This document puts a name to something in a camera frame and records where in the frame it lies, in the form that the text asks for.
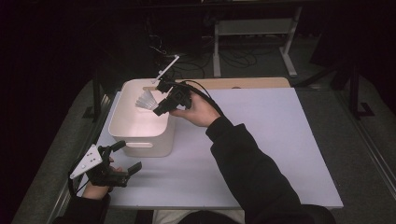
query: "white stick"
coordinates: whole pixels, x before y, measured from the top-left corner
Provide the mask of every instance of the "white stick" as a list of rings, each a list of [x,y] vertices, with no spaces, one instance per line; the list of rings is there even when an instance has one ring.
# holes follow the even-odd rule
[[[160,79],[160,77],[165,74],[165,72],[177,61],[178,58],[179,56],[175,55],[175,59],[169,63],[169,65],[163,71],[160,71],[160,74],[155,79],[152,79],[151,83],[154,84],[158,79]]]

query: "wire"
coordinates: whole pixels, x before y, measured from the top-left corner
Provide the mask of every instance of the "wire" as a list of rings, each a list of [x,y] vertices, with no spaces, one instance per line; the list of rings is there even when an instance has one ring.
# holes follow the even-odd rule
[[[193,80],[186,80],[185,82],[187,82],[187,81],[194,82],[194,83],[198,84],[199,86],[201,86],[201,84],[199,84],[199,83],[197,83],[197,82],[195,82]],[[193,91],[193,92],[197,93],[198,95],[200,95],[210,105],[212,105],[213,108],[215,108],[221,116],[224,116],[224,113],[221,111],[221,109],[218,106],[218,104],[216,104],[216,102],[210,97],[209,93],[207,92],[207,90],[203,86],[201,86],[201,87],[204,89],[204,91],[206,92],[207,95],[204,94],[203,92],[201,92],[200,90],[196,89],[195,87],[187,84],[187,83],[183,84],[183,83],[177,83],[177,82],[173,82],[172,81],[172,82],[165,82],[165,84],[170,84],[170,85],[175,85],[175,86],[181,86],[181,87],[188,88],[190,91]]]
[[[68,179],[68,187],[69,187],[69,192],[70,195],[76,195],[78,191],[75,191],[76,187],[75,187],[75,182],[72,178],[70,178],[70,175],[73,173],[73,171],[76,169],[76,167],[78,166],[78,163],[82,160],[82,158],[85,156],[85,153],[82,154],[81,156],[79,156],[79,158],[77,158],[74,162],[73,165],[70,168],[70,171],[68,173],[67,179]]]
[[[202,49],[213,47],[213,45],[215,44],[214,36],[203,36],[203,38],[209,39],[209,41],[202,45]]]
[[[212,97],[210,96],[209,92],[207,92],[207,90],[205,89],[205,87],[203,85],[201,85],[199,82],[196,82],[194,80],[184,80],[185,82],[193,82],[195,84],[197,84],[198,86],[200,86],[205,92],[207,97],[209,97],[210,99],[212,99]]]
[[[255,51],[262,45],[263,43],[257,43],[255,46],[253,46],[253,49],[241,50],[240,48],[244,46],[243,44],[239,44],[237,47],[231,47],[230,50],[227,50],[230,56],[224,53],[219,53],[219,56],[225,63],[232,67],[248,68],[251,65],[257,64],[258,60],[256,56],[269,54],[274,51],[274,48],[271,48],[264,53],[255,53]]]
[[[174,70],[174,74],[175,74],[175,72],[178,72],[181,74],[181,72],[178,70],[186,71],[186,72],[200,70],[202,72],[202,78],[205,78],[205,68],[210,63],[211,54],[208,54],[208,57],[207,57],[207,59],[205,59],[204,64],[200,65],[198,63],[198,61],[202,61],[202,58],[204,58],[204,57],[199,57],[199,58],[191,57],[190,54],[180,56],[180,59],[184,59],[184,60],[183,61],[179,60],[172,66],[172,68]]]
[[[82,185],[81,188],[79,188],[79,189],[77,190],[76,194],[79,193],[79,191],[82,190],[82,189],[88,184],[88,182],[90,182],[90,180],[87,180],[87,182],[85,182],[85,184]]]
[[[148,45],[151,49],[157,50],[159,53],[166,55],[167,52],[166,50],[162,49],[163,48],[163,40],[158,36],[158,35],[149,35],[149,37],[156,37],[160,41],[160,46],[158,48]]]
[[[177,77],[180,77],[181,79],[184,79],[183,75],[181,75],[181,73],[179,71],[176,71],[174,66],[169,68],[172,71],[172,78],[176,79]]]

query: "dark background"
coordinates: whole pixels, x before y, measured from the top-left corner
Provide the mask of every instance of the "dark background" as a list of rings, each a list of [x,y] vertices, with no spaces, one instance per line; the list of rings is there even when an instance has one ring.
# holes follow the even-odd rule
[[[114,7],[125,2],[84,4]],[[162,35],[169,52],[200,54],[201,35],[211,35],[213,30],[209,19],[235,16],[222,11],[103,15],[81,11],[85,6],[78,1],[3,0],[0,7],[1,223],[12,220],[70,105],[94,73],[107,93],[126,80],[153,77],[163,59],[149,48],[155,41],[150,33]],[[262,12],[248,14],[262,16]],[[391,1],[360,7],[305,7],[297,33],[323,33],[313,63],[329,66],[352,55],[352,63],[396,114],[395,14]]]

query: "gray floor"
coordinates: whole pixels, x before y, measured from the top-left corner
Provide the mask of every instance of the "gray floor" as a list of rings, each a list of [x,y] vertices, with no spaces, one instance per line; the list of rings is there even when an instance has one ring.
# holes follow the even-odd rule
[[[279,41],[278,37],[269,36]],[[245,42],[257,43],[256,46],[244,46]],[[221,73],[223,77],[286,77],[291,84],[303,81],[321,69],[310,64],[309,59],[318,42],[316,37],[297,37],[290,49],[290,57],[295,65],[298,76],[290,78],[275,45],[267,45],[261,40],[242,39],[235,43],[222,42]],[[182,56],[175,64],[172,72],[184,78],[213,77],[211,54],[207,53],[200,59]],[[345,205],[343,209],[332,210],[337,223],[392,223],[396,219],[396,202],[391,187],[384,180],[373,159],[371,147],[362,138],[359,128],[373,139],[377,151],[387,162],[389,169],[396,171],[395,150],[396,118],[382,104],[375,88],[365,79],[361,79],[361,101],[366,102],[374,110],[374,117],[353,119],[346,109],[348,90],[332,91],[329,82],[332,75],[322,78],[309,88],[297,89],[304,112],[311,125],[319,149],[329,168],[334,183]],[[82,114],[87,106],[92,105],[91,83],[81,91],[72,105],[61,130],[49,150],[49,154],[62,153],[63,150],[74,150],[76,153],[86,142],[93,125],[90,119],[83,119]],[[44,179],[55,173],[66,173],[68,164],[75,158],[64,158],[58,161],[61,165],[56,170],[53,161],[44,160],[25,201],[22,203],[14,223],[46,223],[51,208],[59,196],[56,189],[64,188],[64,181],[53,180],[54,189],[50,199],[40,197],[40,190],[45,188]],[[29,206],[32,202],[44,204],[41,208]],[[135,211],[110,209],[106,223],[134,223]]]

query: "black cable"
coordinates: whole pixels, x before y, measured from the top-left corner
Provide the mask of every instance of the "black cable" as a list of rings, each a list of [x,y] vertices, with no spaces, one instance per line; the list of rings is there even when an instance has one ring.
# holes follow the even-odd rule
[[[74,186],[74,181],[72,178],[70,178],[70,175],[73,173],[73,171],[76,169],[78,163],[82,160],[83,156],[81,155],[77,160],[75,160],[75,162],[73,162],[72,167],[70,168],[70,171],[67,173],[67,187],[69,188],[69,193],[72,196],[76,196],[76,192],[75,192],[75,186]]]
[[[245,53],[244,56],[239,56],[239,55],[236,54],[236,50],[235,50],[234,52],[232,52],[232,51],[229,51],[229,52],[235,57],[235,59],[245,59],[245,60],[247,61],[247,65],[254,65],[254,64],[257,63],[257,58],[256,58],[256,56],[254,56],[254,55],[251,54],[251,53]],[[251,56],[251,57],[253,58],[253,63],[250,62],[250,60],[248,59],[248,56]]]
[[[206,92],[206,95],[210,98],[210,99],[212,99],[212,97],[210,96],[210,94],[209,94],[209,92],[205,89],[205,87],[203,86],[203,85],[201,85],[201,83],[199,83],[199,82],[196,82],[196,81],[194,81],[194,80],[184,80],[185,82],[192,82],[192,83],[195,83],[195,84],[197,84],[198,86],[200,86],[205,92]]]
[[[190,59],[186,59],[186,61],[181,61],[181,59],[183,59],[183,58],[188,58],[188,57],[191,57]],[[194,61],[197,61],[197,57],[195,57],[195,55],[193,55],[193,54],[186,54],[186,55],[183,55],[183,56],[180,56],[180,60],[178,60],[177,61],[177,63],[191,63],[191,62],[194,62]]]
[[[207,57],[207,60],[205,60],[205,63],[203,64],[203,65],[200,65],[200,64],[198,64],[198,63],[192,63],[192,62],[194,62],[194,61],[197,61],[198,59],[192,59],[192,60],[187,60],[187,61],[184,61],[184,62],[176,62],[175,64],[188,64],[188,65],[193,65],[193,66],[196,66],[196,68],[191,68],[191,69],[189,69],[189,68],[183,68],[183,67],[180,67],[180,66],[175,66],[175,64],[172,66],[172,67],[174,67],[174,68],[176,68],[176,69],[179,69],[179,70],[183,70],[183,71],[196,71],[196,70],[201,70],[202,71],[202,78],[205,78],[205,67],[209,64],[209,62],[210,62],[210,59],[211,59],[211,56],[210,56],[211,54],[209,54],[208,55],[208,57]]]
[[[234,56],[235,58],[239,59],[239,58],[246,58],[246,57],[249,56],[249,55],[250,55],[250,56],[253,56],[252,52],[254,51],[254,49],[251,49],[251,50],[249,50],[248,52],[244,52],[244,51],[241,50],[241,49],[234,49],[234,51],[241,51],[242,53],[244,53],[243,56],[239,56],[239,55],[235,56],[236,53],[233,54],[233,56]]]
[[[218,104],[216,104],[216,102],[210,97],[210,95],[206,95],[203,92],[201,92],[200,90],[196,89],[195,87],[193,87],[192,85],[189,85],[187,83],[177,83],[177,82],[165,82],[165,84],[169,84],[169,85],[175,85],[175,86],[181,86],[181,87],[185,87],[188,88],[190,91],[193,91],[195,93],[197,93],[198,95],[200,95],[204,100],[206,100],[210,105],[213,106],[213,108],[216,109],[216,111],[218,111],[218,113],[221,116],[224,116],[224,113],[222,112],[222,110],[220,109],[220,107],[218,106]]]
[[[233,59],[231,59],[231,58],[225,56],[225,55],[222,54],[222,53],[219,53],[219,56],[220,56],[220,58],[221,58],[225,63],[227,63],[228,65],[230,65],[230,66],[232,66],[232,67],[236,67],[236,68],[247,68],[247,67],[250,67],[249,64],[245,64],[245,63],[241,63],[241,62],[238,62],[238,61],[236,61],[236,60],[233,60]],[[234,65],[234,64],[232,64],[232,63],[230,63],[230,62],[240,64],[240,66]]]
[[[183,79],[183,75],[181,75],[181,73],[180,73],[179,71],[176,71],[175,68],[174,68],[174,66],[170,67],[170,69],[172,70],[172,76],[171,76],[171,78],[180,77],[181,79]]]
[[[213,36],[210,36],[210,40],[207,43],[202,45],[202,49],[206,49],[209,47],[213,48],[214,44],[215,44],[215,38]]]
[[[259,56],[259,55],[270,54],[270,53],[272,53],[272,52],[274,52],[274,49],[270,49],[270,50],[268,50],[268,51],[266,51],[266,52],[264,52],[264,53],[252,53],[252,54],[255,55],[255,56]]]
[[[81,188],[79,188],[79,189],[77,190],[76,194],[79,193],[79,191],[82,190],[82,189],[88,184],[88,182],[90,182],[90,180],[87,180],[87,182],[85,182],[85,184],[83,184],[83,185],[81,186]]]

